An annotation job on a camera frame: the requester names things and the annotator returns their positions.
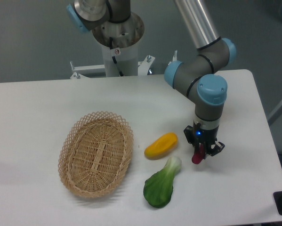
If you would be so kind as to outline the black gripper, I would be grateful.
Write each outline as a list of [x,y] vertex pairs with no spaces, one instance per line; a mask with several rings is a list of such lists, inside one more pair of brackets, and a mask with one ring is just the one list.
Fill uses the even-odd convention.
[[204,129],[201,123],[194,122],[193,126],[184,129],[188,143],[194,147],[194,154],[200,154],[202,149],[202,158],[205,160],[207,155],[214,156],[224,149],[225,144],[217,140],[218,128]]

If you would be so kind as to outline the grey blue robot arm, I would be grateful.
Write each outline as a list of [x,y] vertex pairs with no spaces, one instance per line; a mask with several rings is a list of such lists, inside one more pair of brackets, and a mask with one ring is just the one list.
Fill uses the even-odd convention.
[[[165,81],[195,105],[193,124],[184,129],[194,147],[192,162],[224,149],[217,140],[219,121],[227,97],[227,82],[217,72],[236,57],[235,45],[221,38],[202,0],[177,0],[178,8],[198,55],[191,63],[172,60],[164,72]],[[144,34],[144,24],[131,11],[128,0],[76,0],[66,8],[80,32],[92,32],[105,55],[108,77],[137,75],[136,56],[129,54]]]

